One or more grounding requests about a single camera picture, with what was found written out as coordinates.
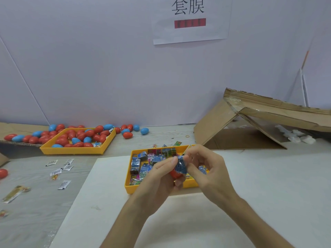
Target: blue plastic egg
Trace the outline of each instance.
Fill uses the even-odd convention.
[[[90,138],[90,137],[85,137],[83,142],[84,142],[84,143],[90,143],[90,142],[92,142],[92,138]]]
[[[148,132],[149,132],[149,129],[148,129],[148,128],[142,128],[142,129],[140,130],[140,133],[141,133],[142,135],[146,135]]]
[[[43,131],[35,131],[34,133],[32,133],[33,137],[41,137],[41,133],[43,133]]]
[[[139,131],[139,129],[140,129],[140,127],[139,127],[139,125],[137,125],[137,124],[135,124],[135,125],[133,126],[133,130],[134,130],[134,131]]]
[[[123,129],[123,130],[121,131],[122,135],[123,135],[124,132],[130,132],[130,130],[129,130],[129,129]]]
[[[106,125],[104,125],[104,131],[109,131],[112,128],[114,128],[114,125],[112,125],[112,124],[106,124]]]
[[[71,142],[72,142],[72,145],[74,145],[74,144],[80,142],[80,140],[79,140],[78,138],[76,138],[76,137],[73,137],[73,138],[71,139]]]
[[[13,142],[20,143],[20,142],[22,142],[22,140],[23,140],[24,137],[25,137],[24,135],[17,135],[17,136],[15,136],[15,137],[12,138],[12,141]]]
[[[56,124],[51,124],[48,128],[49,131],[54,131],[56,129]]]
[[[52,148],[63,148],[63,146],[60,144],[53,144]]]

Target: yellow plastic tray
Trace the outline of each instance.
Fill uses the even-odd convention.
[[[186,148],[188,147],[188,145],[184,145],[184,146],[168,146],[168,147],[162,147],[162,148],[155,148],[155,149],[168,149],[168,148],[175,148],[176,152],[178,154],[182,154]],[[131,174],[130,174],[130,169],[131,169],[131,160],[132,160],[132,155],[133,154],[139,154],[143,151],[147,152],[147,149],[142,149],[142,150],[133,150],[131,152],[131,157],[130,157],[130,162],[129,162],[129,167],[127,169],[127,173],[126,173],[126,180],[125,180],[125,184],[124,187],[126,189],[126,192],[128,194],[133,194],[135,192],[135,190],[138,188],[139,185],[130,185],[130,179],[131,179]],[[199,187],[198,184],[196,183],[196,181],[190,177],[190,179],[186,179],[184,184],[183,184],[184,188],[190,188],[190,187]]]
[[[53,155],[53,154],[103,154],[107,149],[110,142],[116,136],[115,129],[107,136],[106,141],[100,147],[69,147],[69,148],[52,148],[52,145],[55,144],[56,139],[58,139],[63,133],[66,133],[69,130],[87,130],[87,129],[95,129],[95,128],[67,128],[53,137],[50,141],[45,143],[40,147],[41,151],[46,155]]]

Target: forearm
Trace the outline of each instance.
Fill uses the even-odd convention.
[[[147,217],[130,198],[123,206],[100,248],[133,248]]]
[[[224,211],[242,229],[256,248],[293,248],[239,196],[226,204]]]

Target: person's right hand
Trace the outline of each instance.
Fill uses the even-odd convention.
[[[232,186],[222,156],[199,144],[186,150],[185,154],[189,156],[189,162],[186,164],[188,173],[210,201],[224,209],[239,197]],[[200,165],[209,170],[207,175],[197,168]]]

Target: chinese characters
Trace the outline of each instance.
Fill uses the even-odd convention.
[[[204,8],[204,0],[190,0],[190,4],[188,4],[188,0],[175,0],[174,4],[172,5],[172,7],[174,7],[175,9],[173,9],[172,11],[176,11],[175,15],[178,14],[186,14],[188,12],[188,14],[196,14],[198,11],[204,13],[204,11],[202,10]]]

